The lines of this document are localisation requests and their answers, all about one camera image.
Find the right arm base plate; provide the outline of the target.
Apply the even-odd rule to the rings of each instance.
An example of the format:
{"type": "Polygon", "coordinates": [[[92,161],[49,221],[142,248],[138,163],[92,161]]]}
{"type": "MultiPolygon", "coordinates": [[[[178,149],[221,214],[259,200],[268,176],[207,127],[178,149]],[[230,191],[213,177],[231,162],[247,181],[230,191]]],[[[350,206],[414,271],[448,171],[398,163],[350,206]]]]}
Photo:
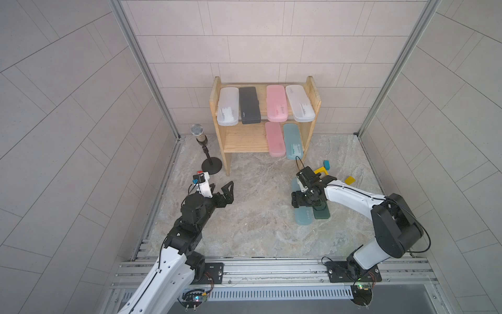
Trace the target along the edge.
{"type": "Polygon", "coordinates": [[[377,283],[382,281],[382,276],[377,265],[365,270],[347,261],[327,260],[322,262],[328,272],[331,283],[377,283]]]}

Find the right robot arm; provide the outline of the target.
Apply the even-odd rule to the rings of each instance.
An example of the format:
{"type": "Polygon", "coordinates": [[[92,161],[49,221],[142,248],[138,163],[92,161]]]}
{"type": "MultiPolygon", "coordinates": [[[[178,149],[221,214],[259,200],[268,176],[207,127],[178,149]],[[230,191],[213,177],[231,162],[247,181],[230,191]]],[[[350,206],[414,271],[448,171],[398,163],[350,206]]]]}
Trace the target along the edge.
{"type": "Polygon", "coordinates": [[[371,220],[375,239],[352,252],[346,259],[348,271],[356,279],[390,257],[399,259],[426,233],[398,194],[384,196],[351,187],[310,167],[296,174],[299,191],[292,193],[294,208],[316,207],[327,202],[344,205],[371,220]]]}

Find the dark green pencil case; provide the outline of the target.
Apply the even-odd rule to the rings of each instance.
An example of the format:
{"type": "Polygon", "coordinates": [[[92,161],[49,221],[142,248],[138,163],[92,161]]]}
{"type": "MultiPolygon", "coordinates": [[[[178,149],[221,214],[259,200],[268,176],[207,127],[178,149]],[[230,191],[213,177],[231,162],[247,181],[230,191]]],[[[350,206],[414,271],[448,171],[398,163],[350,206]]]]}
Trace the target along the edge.
{"type": "Polygon", "coordinates": [[[320,201],[319,205],[312,207],[314,218],[317,220],[329,219],[331,217],[327,201],[320,201]]]}

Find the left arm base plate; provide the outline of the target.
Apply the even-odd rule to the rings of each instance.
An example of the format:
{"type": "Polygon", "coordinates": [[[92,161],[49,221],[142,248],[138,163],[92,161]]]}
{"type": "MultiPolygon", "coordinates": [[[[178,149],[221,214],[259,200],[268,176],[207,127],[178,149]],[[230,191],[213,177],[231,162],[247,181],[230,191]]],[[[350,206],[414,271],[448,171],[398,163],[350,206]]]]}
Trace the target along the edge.
{"type": "Polygon", "coordinates": [[[211,283],[219,285],[222,283],[223,274],[224,263],[201,264],[195,269],[195,277],[192,285],[210,285],[211,283]]]}

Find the light blue pencil case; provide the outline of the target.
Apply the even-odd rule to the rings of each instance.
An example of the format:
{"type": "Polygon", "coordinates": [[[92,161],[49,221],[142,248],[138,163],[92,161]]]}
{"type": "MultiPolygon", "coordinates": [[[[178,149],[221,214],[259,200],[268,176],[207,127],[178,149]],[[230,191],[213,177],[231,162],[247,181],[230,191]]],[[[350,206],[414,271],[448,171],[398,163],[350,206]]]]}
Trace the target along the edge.
{"type": "MultiPolygon", "coordinates": [[[[301,191],[298,180],[296,178],[292,179],[291,187],[293,192],[301,191]]],[[[312,207],[301,206],[294,208],[294,216],[296,223],[300,226],[310,225],[314,220],[312,207]]]]}

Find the teal pencil case with label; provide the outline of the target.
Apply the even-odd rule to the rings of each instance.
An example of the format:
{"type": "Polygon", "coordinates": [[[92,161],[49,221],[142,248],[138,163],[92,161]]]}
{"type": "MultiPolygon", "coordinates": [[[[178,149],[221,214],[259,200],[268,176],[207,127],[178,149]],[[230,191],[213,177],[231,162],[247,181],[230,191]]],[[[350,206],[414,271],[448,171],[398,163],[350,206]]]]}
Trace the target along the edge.
{"type": "Polygon", "coordinates": [[[304,151],[299,126],[292,123],[285,124],[283,125],[283,132],[286,157],[290,160],[295,160],[297,157],[302,159],[304,151]]]}

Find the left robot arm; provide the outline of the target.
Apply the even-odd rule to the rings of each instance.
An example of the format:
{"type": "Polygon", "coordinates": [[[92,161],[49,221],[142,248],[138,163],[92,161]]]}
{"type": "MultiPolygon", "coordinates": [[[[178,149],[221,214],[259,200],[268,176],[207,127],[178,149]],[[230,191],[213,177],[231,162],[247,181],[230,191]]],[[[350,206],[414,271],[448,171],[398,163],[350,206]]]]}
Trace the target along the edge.
{"type": "Polygon", "coordinates": [[[193,281],[205,276],[205,257],[196,252],[202,229],[217,208],[233,203],[234,182],[215,192],[209,182],[181,202],[181,217],[166,235],[150,272],[120,313],[168,313],[193,281]]]}

